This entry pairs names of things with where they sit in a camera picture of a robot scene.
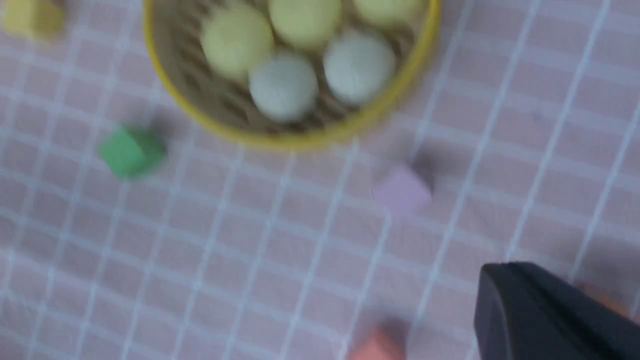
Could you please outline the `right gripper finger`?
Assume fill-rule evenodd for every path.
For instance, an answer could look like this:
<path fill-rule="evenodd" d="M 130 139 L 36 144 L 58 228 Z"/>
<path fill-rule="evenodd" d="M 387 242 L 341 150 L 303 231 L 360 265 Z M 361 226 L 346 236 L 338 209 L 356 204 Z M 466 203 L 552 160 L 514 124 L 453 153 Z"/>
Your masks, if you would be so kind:
<path fill-rule="evenodd" d="M 637 360 L 640 328 L 532 262 L 483 264 L 474 331 L 482 360 Z"/>

